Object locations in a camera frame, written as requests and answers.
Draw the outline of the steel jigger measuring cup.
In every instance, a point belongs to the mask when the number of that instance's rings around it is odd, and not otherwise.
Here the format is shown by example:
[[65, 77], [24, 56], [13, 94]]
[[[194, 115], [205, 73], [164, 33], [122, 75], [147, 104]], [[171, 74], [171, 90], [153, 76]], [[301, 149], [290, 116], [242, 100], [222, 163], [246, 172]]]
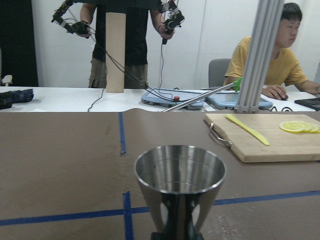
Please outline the steel jigger measuring cup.
[[142, 153], [134, 173], [156, 231], [152, 240], [202, 240], [201, 228], [227, 175], [219, 157], [190, 145]]

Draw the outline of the blue teach pendant left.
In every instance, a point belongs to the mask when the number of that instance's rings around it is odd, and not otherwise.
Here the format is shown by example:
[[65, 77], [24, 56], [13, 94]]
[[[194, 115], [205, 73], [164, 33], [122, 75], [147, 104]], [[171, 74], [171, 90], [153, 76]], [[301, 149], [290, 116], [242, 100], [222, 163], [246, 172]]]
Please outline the blue teach pendant left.
[[166, 88], [148, 89], [141, 102], [150, 106], [171, 108], [206, 93], [205, 90], [179, 90]]

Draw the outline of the blue teach pendant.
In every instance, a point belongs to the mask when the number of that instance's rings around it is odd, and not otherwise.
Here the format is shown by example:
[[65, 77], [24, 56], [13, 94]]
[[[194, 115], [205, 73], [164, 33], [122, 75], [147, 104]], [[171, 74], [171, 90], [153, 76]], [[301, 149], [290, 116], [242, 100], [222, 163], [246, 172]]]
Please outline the blue teach pendant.
[[[216, 110], [233, 110], [238, 104], [239, 97], [239, 92], [221, 91], [208, 96], [205, 101]], [[260, 97], [257, 106], [259, 109], [270, 109], [273, 103]]]
[[166, 88], [148, 89], [141, 102], [150, 106], [171, 108], [206, 93], [205, 90], [179, 90]]

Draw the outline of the blue teach pendant right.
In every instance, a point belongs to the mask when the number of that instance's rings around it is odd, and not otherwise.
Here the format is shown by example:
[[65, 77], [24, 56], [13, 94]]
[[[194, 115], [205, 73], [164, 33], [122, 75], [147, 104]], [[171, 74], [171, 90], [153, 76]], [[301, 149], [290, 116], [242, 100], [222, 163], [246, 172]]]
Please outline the blue teach pendant right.
[[[238, 104], [239, 97], [239, 92], [221, 91], [208, 96], [205, 101], [216, 110], [233, 110]], [[270, 109], [273, 103], [260, 97], [257, 106], [259, 109]]]

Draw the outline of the grey chair right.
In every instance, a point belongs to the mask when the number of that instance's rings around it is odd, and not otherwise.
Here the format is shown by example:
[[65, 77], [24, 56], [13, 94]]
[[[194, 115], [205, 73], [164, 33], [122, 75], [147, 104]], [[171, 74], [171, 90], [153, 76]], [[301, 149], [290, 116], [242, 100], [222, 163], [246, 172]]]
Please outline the grey chair right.
[[209, 88], [222, 87], [225, 81], [225, 74], [229, 67], [230, 58], [213, 59], [208, 65], [208, 86]]

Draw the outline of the steel rod green tip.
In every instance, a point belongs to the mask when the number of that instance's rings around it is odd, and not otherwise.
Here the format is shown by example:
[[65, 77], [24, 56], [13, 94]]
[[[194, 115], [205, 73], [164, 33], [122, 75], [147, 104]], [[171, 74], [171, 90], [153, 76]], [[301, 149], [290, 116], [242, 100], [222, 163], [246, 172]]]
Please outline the steel rod green tip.
[[199, 100], [205, 99], [205, 98], [207, 98], [207, 97], [209, 97], [211, 95], [214, 95], [216, 93], [219, 93], [221, 91], [224, 91], [224, 90], [227, 90], [227, 89], [230, 89], [230, 88], [233, 88], [235, 91], [238, 91], [240, 89], [240, 84], [242, 82], [242, 79], [243, 79], [242, 77], [238, 77], [234, 82], [232, 82], [230, 84], [227, 84], [227, 85], [222, 86], [220, 88], [217, 88], [215, 90], [210, 90], [208, 92], [202, 93], [197, 97], [194, 97], [194, 98], [192, 98], [190, 100], [187, 100], [187, 101], [185, 101], [183, 103], [180, 103], [178, 105], [175, 105], [173, 107], [165, 109], [165, 110], [163, 110], [163, 112], [171, 112], [171, 111], [182, 109], [185, 106], [191, 105], [191, 104], [193, 104], [193, 103], [195, 103], [195, 102], [197, 102]]

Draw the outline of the yellow plastic knife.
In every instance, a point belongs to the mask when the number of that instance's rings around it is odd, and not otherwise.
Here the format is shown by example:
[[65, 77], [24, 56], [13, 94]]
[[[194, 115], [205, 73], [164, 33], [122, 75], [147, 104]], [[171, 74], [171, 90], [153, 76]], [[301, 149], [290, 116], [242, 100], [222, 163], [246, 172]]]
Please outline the yellow plastic knife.
[[267, 138], [265, 136], [263, 136], [260, 132], [258, 132], [257, 130], [254, 130], [252, 128], [250, 128], [249, 126], [247, 126], [246, 124], [244, 124], [242, 121], [240, 121], [238, 118], [236, 118], [234, 115], [228, 113], [225, 116], [228, 120], [232, 121], [233, 123], [235, 123], [236, 125], [240, 126], [241, 128], [243, 128], [245, 131], [247, 131], [248, 133], [250, 133], [252, 136], [254, 136], [257, 140], [259, 140], [261, 143], [263, 143], [265, 146], [269, 146], [270, 142], [267, 140]]

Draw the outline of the wooden plank upright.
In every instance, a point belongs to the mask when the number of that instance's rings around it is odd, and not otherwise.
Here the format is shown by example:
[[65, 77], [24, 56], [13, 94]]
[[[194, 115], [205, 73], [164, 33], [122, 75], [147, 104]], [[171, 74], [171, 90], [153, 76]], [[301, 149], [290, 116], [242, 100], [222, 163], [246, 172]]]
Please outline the wooden plank upright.
[[123, 93], [125, 83], [126, 15], [107, 12], [105, 14], [106, 91]]

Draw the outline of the standing operator in black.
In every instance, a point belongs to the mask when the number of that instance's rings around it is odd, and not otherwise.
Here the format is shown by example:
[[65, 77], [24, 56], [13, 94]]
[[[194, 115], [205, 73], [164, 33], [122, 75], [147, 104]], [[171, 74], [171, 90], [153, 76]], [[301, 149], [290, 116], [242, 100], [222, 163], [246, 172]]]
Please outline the standing operator in black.
[[83, 0], [80, 20], [63, 19], [75, 1], [65, 0], [52, 21], [82, 38], [95, 38], [89, 88], [121, 93], [148, 89], [148, 19], [166, 44], [185, 20], [173, 0]]

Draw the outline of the black computer mouse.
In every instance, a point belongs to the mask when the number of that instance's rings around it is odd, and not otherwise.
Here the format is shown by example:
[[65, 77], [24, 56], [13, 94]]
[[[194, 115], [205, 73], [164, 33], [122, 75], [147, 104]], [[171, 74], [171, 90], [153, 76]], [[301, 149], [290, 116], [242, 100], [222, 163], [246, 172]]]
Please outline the black computer mouse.
[[287, 101], [288, 98], [289, 98], [289, 96], [288, 96], [288, 95], [285, 95], [285, 96], [280, 96], [280, 97], [278, 98], [278, 100], [280, 100], [280, 101]]

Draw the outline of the lemon slice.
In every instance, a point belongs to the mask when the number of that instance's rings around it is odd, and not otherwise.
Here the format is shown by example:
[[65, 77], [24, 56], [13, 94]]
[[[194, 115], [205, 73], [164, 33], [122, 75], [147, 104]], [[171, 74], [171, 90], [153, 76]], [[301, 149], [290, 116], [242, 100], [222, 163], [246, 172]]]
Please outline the lemon slice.
[[316, 124], [311, 125], [311, 129], [309, 130], [311, 133], [319, 133], [320, 132], [320, 126]]
[[302, 123], [303, 125], [303, 131], [306, 132], [306, 133], [310, 133], [311, 132], [311, 129], [313, 128], [313, 126], [307, 122], [303, 122]]
[[303, 121], [285, 121], [279, 124], [279, 128], [289, 133], [301, 133], [305, 130], [306, 124]]

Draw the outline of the seated person yellow shirt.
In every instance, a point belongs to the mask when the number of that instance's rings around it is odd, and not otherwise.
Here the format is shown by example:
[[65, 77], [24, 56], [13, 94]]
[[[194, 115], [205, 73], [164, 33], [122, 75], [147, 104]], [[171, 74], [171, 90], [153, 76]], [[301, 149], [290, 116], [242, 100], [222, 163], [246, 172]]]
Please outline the seated person yellow shirt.
[[[285, 86], [294, 85], [299, 91], [311, 95], [320, 94], [320, 85], [308, 80], [300, 63], [291, 50], [303, 18], [298, 4], [284, 4], [273, 46], [262, 94], [271, 99], [287, 95]], [[244, 37], [233, 51], [223, 85], [226, 86], [242, 77], [251, 44], [251, 36]]]

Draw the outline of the folded dark umbrella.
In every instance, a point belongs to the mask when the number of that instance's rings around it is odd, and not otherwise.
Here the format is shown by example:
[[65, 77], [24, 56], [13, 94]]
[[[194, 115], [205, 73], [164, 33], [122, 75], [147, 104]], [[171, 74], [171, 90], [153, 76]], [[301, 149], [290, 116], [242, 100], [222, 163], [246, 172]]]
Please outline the folded dark umbrella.
[[33, 89], [12, 90], [0, 93], [0, 109], [9, 109], [16, 103], [28, 103], [34, 98]]

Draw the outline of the black keyboard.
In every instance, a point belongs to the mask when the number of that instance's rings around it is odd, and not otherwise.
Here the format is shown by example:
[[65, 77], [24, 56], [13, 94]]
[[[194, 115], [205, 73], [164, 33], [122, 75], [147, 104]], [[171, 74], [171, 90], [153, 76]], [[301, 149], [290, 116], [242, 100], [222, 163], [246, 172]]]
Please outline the black keyboard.
[[305, 98], [305, 99], [297, 99], [294, 101], [295, 104], [313, 109], [317, 112], [320, 111], [320, 98]]

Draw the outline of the aluminium frame post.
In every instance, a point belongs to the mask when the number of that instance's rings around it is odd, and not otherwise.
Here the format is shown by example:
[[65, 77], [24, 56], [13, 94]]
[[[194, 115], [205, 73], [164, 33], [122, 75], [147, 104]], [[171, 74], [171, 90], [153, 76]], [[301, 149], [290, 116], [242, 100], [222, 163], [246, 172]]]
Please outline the aluminium frame post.
[[283, 0], [260, 0], [246, 58], [239, 99], [234, 108], [238, 114], [259, 111], [261, 92], [269, 69], [272, 51], [284, 8]]

